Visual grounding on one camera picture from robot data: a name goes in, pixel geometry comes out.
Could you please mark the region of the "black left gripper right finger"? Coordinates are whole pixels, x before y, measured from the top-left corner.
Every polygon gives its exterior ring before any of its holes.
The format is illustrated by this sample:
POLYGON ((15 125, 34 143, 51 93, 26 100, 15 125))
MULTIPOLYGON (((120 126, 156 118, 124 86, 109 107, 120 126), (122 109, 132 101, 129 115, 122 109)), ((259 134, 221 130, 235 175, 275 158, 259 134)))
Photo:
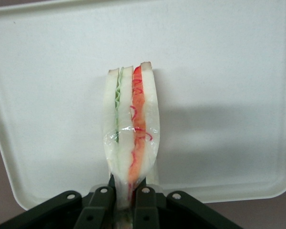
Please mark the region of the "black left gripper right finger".
POLYGON ((147 184, 146 178, 135 190, 133 208, 134 229, 160 229, 161 211, 166 208, 166 196, 158 185, 147 184))

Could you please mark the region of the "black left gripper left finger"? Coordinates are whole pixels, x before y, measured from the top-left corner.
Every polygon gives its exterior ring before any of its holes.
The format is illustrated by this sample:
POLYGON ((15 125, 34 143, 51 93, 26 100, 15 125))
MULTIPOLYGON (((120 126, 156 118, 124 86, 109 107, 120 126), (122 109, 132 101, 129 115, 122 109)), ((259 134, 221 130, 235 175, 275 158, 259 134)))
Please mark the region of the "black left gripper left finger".
POLYGON ((82 208, 76 221, 78 229, 112 229, 115 205, 114 177, 107 184, 95 185, 84 198, 87 205, 82 208))

